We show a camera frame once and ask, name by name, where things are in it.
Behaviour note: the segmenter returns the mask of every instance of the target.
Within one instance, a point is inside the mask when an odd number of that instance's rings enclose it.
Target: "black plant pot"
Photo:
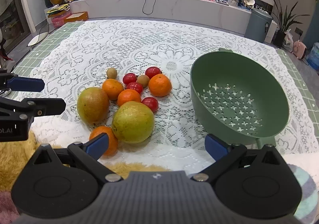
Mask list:
[[[277,46],[278,48],[281,48],[285,37],[286,37],[286,34],[284,32],[280,32],[280,31],[277,32],[277,36],[274,39],[274,45]]]
[[[53,4],[50,2],[50,0],[44,0],[44,3],[47,8],[53,7]]]

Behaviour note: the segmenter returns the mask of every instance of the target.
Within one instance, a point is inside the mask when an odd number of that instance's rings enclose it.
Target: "pink plastic container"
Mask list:
[[[64,19],[68,18],[70,15],[72,15],[71,10],[67,11],[66,13],[64,13],[60,16],[52,18],[53,26],[60,27],[60,26],[64,25]]]

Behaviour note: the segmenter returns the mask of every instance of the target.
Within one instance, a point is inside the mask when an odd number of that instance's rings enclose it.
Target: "striped fabric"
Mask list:
[[[314,223],[318,210],[316,184],[311,176],[302,168],[290,164],[288,164],[288,166],[297,178],[302,190],[302,199],[295,213],[295,217],[303,224]]]

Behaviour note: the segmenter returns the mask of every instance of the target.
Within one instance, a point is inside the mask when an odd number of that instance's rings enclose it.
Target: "colander handle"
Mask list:
[[[272,144],[276,146],[275,137],[263,137],[256,139],[258,149],[262,149],[264,145],[266,144]]]

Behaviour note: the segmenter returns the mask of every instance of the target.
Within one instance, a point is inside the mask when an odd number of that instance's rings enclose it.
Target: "green checkered tablecloth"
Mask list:
[[[72,22],[66,23],[61,28],[50,34],[40,45],[35,47],[30,53],[28,53],[25,58],[17,65],[14,69],[14,73],[19,76],[28,77],[33,68],[38,67],[41,61],[50,54],[50,52],[58,47],[58,45],[70,36],[81,24],[84,22]],[[291,59],[287,56],[286,52],[277,49],[277,53],[281,57],[282,62],[288,69],[288,72],[295,81],[306,105],[308,108],[309,116],[314,124],[315,136],[319,140],[319,109],[315,103],[315,99],[309,92],[305,82],[303,81],[301,75],[299,74],[297,68]],[[17,96],[16,92],[12,92],[8,95],[8,98],[15,98]]]

